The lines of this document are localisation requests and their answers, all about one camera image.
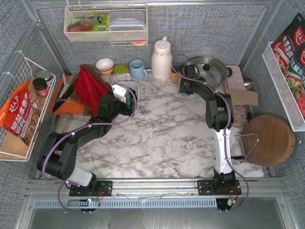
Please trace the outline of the white plastic storage basket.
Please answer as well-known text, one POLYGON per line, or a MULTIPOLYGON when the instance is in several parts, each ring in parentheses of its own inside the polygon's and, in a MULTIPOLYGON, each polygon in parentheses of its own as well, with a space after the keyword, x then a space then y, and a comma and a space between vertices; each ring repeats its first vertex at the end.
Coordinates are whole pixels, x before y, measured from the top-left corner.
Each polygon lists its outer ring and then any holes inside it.
POLYGON ((135 97, 137 99, 137 107, 134 109, 134 115, 132 115, 132 117, 134 117, 138 111, 139 108, 139 92, 140 92, 140 86, 137 82, 134 81, 120 81, 120 82, 114 82, 113 85, 118 84, 124 88, 130 88, 136 91, 135 97))

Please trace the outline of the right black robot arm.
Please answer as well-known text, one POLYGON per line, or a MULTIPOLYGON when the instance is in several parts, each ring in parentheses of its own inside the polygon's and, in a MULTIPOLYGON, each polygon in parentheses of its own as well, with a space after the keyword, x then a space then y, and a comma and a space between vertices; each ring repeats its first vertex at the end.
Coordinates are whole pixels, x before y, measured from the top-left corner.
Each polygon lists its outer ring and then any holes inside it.
POLYGON ((195 64, 180 66, 178 73, 182 77, 179 92, 186 95, 197 94, 206 104, 205 121, 213 130, 216 144, 213 188, 218 194, 235 184, 229 145, 234 121, 231 96, 212 88, 205 78, 199 76, 199 69, 195 64))

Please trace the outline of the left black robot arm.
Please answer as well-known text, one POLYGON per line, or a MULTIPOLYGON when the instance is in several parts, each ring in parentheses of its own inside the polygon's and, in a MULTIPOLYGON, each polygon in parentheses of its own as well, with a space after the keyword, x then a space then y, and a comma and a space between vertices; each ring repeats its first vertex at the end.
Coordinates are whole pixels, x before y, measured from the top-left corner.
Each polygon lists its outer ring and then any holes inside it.
POLYGON ((37 162, 37 169, 42 172, 42 177, 51 180, 46 177, 51 175, 53 180, 60 179, 74 185, 89 186, 93 173, 76 166, 77 151, 90 141, 105 136, 112 126, 126 122, 134 116, 138 105, 136 95, 129 92, 125 99, 126 101, 122 102, 112 94, 104 95, 86 125, 68 133, 50 133, 37 162))

